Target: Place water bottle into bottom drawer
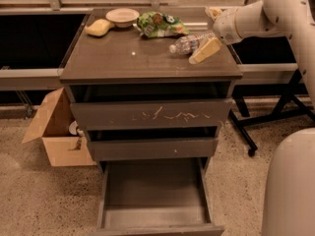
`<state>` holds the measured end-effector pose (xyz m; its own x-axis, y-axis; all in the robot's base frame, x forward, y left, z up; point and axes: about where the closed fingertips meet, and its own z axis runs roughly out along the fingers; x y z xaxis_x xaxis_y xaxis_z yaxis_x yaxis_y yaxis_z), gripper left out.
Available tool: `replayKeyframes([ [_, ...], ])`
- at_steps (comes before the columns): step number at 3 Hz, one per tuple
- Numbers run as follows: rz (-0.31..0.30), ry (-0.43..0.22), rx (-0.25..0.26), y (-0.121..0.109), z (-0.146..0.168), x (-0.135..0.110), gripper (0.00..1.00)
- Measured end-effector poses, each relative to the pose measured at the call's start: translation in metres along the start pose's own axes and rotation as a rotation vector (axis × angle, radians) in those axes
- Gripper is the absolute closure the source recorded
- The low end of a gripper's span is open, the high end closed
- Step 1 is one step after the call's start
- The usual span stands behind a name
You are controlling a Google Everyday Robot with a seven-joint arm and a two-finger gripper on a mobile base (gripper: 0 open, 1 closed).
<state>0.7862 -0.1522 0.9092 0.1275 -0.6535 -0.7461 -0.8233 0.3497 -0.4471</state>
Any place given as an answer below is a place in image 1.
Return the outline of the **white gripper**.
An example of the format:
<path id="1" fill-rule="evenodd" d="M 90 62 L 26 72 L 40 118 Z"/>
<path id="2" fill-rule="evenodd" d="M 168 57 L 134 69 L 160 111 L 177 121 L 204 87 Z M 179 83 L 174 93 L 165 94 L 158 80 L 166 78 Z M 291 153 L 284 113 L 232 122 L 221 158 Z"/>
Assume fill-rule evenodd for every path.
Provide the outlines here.
<path id="1" fill-rule="evenodd" d="M 241 36 L 236 28 L 236 13 L 237 8 L 228 8 L 222 10 L 217 7 L 207 7 L 206 14 L 215 21 L 213 24 L 213 31 L 217 37 L 210 37 L 203 39 L 200 46 L 193 52 L 189 58 L 190 64 L 198 64 L 205 59 L 216 54 L 222 46 L 231 45 L 241 41 Z"/>

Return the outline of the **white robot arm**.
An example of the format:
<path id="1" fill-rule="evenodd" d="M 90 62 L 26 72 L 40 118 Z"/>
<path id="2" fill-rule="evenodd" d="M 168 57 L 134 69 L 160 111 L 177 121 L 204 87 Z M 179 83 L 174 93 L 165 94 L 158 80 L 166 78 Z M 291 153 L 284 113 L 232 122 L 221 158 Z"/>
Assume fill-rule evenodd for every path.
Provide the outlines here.
<path id="1" fill-rule="evenodd" d="M 197 64 L 251 36 L 286 37 L 311 101 L 315 104 L 315 25 L 308 0 L 262 0 L 214 13 L 216 37 L 203 40 L 189 58 Z M 262 236 L 315 236 L 315 129 L 285 138 L 269 166 Z"/>

